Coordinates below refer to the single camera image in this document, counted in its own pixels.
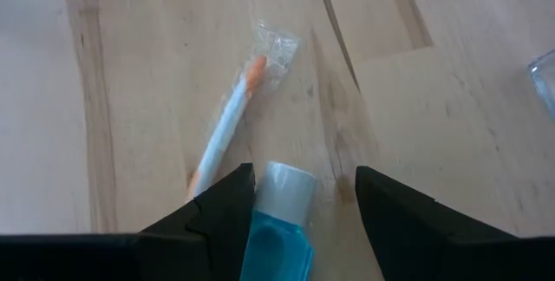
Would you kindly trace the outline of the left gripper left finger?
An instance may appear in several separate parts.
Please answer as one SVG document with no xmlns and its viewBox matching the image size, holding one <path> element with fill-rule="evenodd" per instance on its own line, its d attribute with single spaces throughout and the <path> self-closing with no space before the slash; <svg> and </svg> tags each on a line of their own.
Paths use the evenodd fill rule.
<svg viewBox="0 0 555 281">
<path fill-rule="evenodd" d="M 140 232 L 0 235 L 0 281 L 238 281 L 254 186 L 243 163 Z"/>
</svg>

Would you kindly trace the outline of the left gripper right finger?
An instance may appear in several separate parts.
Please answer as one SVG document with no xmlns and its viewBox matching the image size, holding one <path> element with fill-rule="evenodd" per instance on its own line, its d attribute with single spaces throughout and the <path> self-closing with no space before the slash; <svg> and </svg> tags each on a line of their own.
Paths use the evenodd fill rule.
<svg viewBox="0 0 555 281">
<path fill-rule="evenodd" d="M 555 281 L 555 237 L 518 238 L 366 166 L 356 199 L 385 281 Z"/>
</svg>

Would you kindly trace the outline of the blue mouthwash bottle white cap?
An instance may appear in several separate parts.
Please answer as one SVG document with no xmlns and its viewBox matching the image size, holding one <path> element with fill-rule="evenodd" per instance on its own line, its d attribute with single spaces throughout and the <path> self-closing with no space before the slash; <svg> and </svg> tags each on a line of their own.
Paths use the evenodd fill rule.
<svg viewBox="0 0 555 281">
<path fill-rule="evenodd" d="M 306 281 L 313 248 L 305 233 L 316 177 L 270 161 L 256 191 L 240 281 Z"/>
</svg>

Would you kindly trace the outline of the clear acrylic organizer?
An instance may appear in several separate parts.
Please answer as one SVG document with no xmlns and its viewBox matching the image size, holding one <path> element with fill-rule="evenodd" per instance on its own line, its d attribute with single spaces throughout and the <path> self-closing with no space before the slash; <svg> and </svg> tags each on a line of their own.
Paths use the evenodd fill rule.
<svg viewBox="0 0 555 281">
<path fill-rule="evenodd" d="M 555 49 L 535 59 L 527 70 L 537 94 L 555 121 Z"/>
</svg>

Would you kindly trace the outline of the wrapped orange toothbrush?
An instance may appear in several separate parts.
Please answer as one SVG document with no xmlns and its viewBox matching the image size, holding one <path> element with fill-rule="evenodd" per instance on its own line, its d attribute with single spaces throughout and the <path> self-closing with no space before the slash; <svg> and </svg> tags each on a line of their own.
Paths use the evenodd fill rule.
<svg viewBox="0 0 555 281">
<path fill-rule="evenodd" d="M 253 34 L 249 57 L 238 70 L 231 94 L 190 180 L 187 188 L 189 199 L 199 196 L 212 185 L 249 102 L 257 93 L 276 88 L 287 76 L 300 44 L 300 39 L 289 31 L 269 27 L 263 22 L 256 25 Z"/>
</svg>

